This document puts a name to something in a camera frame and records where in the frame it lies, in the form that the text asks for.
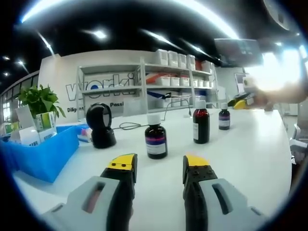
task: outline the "red liquid bottle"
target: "red liquid bottle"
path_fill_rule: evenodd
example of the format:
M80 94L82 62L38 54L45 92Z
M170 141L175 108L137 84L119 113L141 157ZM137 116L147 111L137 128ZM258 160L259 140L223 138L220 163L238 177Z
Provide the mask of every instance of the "red liquid bottle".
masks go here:
M206 110L204 100L196 101L196 110L193 113L193 141L207 143L210 138L210 114Z

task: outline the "white bottle cap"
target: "white bottle cap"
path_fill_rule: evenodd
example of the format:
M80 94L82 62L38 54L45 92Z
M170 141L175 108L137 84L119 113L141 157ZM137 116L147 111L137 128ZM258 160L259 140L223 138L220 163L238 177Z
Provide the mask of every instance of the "white bottle cap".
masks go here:
M196 109L206 109L205 100L196 101Z
M228 104L227 103L222 103L221 104L221 109L228 109Z
M159 114L148 114L148 124L149 125L160 124L160 115Z

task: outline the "bottle label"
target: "bottle label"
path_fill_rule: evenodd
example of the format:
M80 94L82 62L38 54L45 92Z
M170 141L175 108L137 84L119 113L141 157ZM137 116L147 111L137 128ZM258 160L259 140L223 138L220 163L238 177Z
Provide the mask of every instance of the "bottle label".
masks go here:
M166 152L166 139L165 137L159 138L145 138L146 149L149 154L163 154Z
M219 116L218 125L220 127L229 127L230 126L230 116Z
M193 138L194 140L199 139L199 125L196 123L193 123Z

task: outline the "chair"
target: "chair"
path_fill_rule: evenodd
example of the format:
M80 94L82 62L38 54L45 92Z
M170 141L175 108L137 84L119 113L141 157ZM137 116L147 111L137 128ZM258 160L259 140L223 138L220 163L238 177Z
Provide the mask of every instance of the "chair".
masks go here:
M298 104L297 124L290 139L290 149L295 161L302 161L308 155L308 100Z

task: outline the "metal shelf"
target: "metal shelf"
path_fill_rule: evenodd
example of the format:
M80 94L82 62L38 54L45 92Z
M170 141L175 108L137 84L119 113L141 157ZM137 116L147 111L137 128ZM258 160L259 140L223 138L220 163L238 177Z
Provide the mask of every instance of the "metal shelf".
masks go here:
M141 86L123 86L123 87L115 87L115 88L101 88L101 89L93 89L93 90L83 90L81 91L84 95L98 94L104 92L111 91L124 91L124 90L141 90Z
M160 85L146 85L147 89L191 89L190 86L160 86Z
M134 72L140 64L103 64L96 66L80 66L79 68L85 75L95 75L112 72Z
M192 71L192 75L194 77L204 77L204 76L208 77L208 76L211 76L212 74L209 73L209 72L205 72L205 71L194 70L194 71Z
M176 66L163 66L158 64L145 64L145 72L166 72L166 73L181 73L189 74L189 70Z
M178 107L168 107L167 111L172 111L172 110L179 110L179 109L188 109L188 105L186 106L178 106ZM155 108L155 109L150 109L149 113L155 113L155 112L164 112L166 109L165 108Z
M208 87L195 87L195 90L212 90L214 88L208 88Z

